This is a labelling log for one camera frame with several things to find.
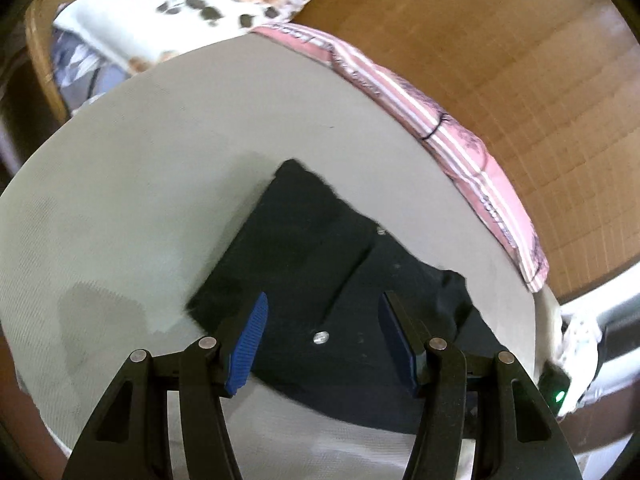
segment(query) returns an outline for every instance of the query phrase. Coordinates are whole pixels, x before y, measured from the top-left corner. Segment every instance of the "round table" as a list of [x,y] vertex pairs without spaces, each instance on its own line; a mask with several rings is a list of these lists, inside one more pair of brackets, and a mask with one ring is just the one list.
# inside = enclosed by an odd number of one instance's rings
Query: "round table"
[[[2,327],[68,446],[133,349],[181,351],[202,334],[184,305],[288,158],[417,258],[465,276],[484,320],[532,372],[532,295],[431,156],[340,76],[250,34],[84,107],[0,197]],[[223,407],[248,479],[400,478],[413,443],[325,418],[254,379]]]

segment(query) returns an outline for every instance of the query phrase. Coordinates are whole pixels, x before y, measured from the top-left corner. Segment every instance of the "white floral cloth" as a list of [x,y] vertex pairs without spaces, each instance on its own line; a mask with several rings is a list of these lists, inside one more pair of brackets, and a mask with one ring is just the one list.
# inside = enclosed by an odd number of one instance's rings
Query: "white floral cloth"
[[76,0],[54,21],[130,74],[251,27],[289,21],[309,0]]

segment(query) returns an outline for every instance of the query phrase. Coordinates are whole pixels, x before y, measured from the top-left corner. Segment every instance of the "pink fabric edge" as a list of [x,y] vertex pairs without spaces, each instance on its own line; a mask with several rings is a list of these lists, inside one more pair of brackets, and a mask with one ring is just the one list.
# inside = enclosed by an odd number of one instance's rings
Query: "pink fabric edge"
[[519,268],[527,288],[542,288],[549,265],[538,235],[508,177],[479,137],[411,83],[331,34],[292,23],[264,25],[252,32],[331,68],[392,115],[453,181]]

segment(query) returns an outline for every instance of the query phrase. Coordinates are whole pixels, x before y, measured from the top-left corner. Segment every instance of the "silver screw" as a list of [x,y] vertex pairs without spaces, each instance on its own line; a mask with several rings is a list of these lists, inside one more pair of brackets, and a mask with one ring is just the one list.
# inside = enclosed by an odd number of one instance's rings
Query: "silver screw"
[[209,335],[206,336],[206,337],[203,337],[200,341],[198,341],[198,346],[200,348],[204,348],[205,350],[213,348],[217,344],[218,344],[218,342],[217,342],[216,338],[215,337],[211,337]]
[[135,363],[139,363],[144,361],[146,358],[146,352],[144,350],[134,350],[131,352],[129,359],[131,359]]
[[444,350],[447,347],[447,342],[441,337],[432,337],[429,346],[434,350]]
[[502,361],[506,365],[513,364],[516,361],[514,355],[511,352],[507,352],[506,350],[503,350],[498,354],[498,359],[500,359],[500,361]]
[[317,332],[314,335],[314,343],[316,343],[317,345],[323,345],[327,341],[329,341],[329,333],[328,332]]

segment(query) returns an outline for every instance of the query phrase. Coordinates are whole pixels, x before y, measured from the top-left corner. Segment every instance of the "black cloth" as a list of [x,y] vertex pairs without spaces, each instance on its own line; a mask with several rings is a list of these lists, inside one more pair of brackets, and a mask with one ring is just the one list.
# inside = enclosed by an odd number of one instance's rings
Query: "black cloth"
[[[308,407],[361,426],[417,433],[423,402],[400,383],[378,324],[394,291],[433,336],[463,351],[504,349],[474,308],[465,279],[411,256],[295,160],[284,162],[188,304],[212,333],[263,290],[269,317],[252,372]],[[314,334],[328,332],[325,344]]]

